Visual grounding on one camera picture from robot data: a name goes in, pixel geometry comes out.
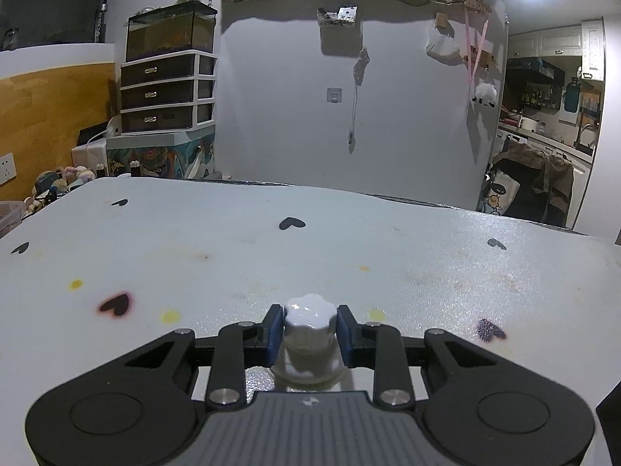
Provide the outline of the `white flower-lid jar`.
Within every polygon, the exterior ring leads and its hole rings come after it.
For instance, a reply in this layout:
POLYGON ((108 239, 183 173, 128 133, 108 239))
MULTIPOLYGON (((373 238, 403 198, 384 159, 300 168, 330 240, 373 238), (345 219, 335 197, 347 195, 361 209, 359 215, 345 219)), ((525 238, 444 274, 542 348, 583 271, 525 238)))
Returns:
POLYGON ((336 326, 337 307, 320 295, 286 302, 282 342, 271 367, 277 390, 328 390, 349 384, 336 326))

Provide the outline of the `chair with brown jacket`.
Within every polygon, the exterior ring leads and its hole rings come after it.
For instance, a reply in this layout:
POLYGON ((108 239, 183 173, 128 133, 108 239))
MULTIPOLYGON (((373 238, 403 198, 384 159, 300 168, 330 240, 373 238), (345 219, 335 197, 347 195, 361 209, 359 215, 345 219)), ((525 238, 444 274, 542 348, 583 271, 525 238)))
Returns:
POLYGON ((491 159, 479 209, 491 215, 564 227, 573 185, 574 168, 566 159, 508 139, 491 159))

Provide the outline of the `white plastic drawer unit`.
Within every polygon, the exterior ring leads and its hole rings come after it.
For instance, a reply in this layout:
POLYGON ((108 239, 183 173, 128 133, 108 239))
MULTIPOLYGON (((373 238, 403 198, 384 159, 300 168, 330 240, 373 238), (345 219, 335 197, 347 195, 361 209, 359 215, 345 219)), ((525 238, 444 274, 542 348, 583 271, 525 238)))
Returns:
POLYGON ((177 132, 214 125, 216 66, 214 54, 198 49, 122 64, 122 131, 177 132))

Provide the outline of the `white plush toy hanging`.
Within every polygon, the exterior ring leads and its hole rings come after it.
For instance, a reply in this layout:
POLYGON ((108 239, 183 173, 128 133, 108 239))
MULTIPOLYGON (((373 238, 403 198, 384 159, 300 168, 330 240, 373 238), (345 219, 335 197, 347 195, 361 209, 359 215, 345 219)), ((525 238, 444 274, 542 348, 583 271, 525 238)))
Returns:
POLYGON ((474 91, 472 101, 483 106, 495 107, 498 100, 498 91, 494 84, 481 82, 474 91))

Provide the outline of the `glass fish tank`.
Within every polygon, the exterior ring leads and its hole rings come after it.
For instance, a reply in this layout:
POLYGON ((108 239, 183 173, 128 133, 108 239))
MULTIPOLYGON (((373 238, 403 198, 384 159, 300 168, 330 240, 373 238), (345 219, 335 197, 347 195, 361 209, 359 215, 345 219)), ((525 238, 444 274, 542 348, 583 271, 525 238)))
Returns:
POLYGON ((211 53, 217 13, 192 0, 133 15, 127 21, 126 61, 188 49, 211 53))

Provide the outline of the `wall power outlet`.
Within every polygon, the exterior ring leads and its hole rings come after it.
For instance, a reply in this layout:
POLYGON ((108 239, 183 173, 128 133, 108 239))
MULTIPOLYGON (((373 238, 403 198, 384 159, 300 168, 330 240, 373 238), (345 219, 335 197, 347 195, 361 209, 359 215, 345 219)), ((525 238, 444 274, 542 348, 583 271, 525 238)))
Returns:
POLYGON ((14 155, 8 153, 0 158, 0 185, 12 181, 17 176, 14 155))

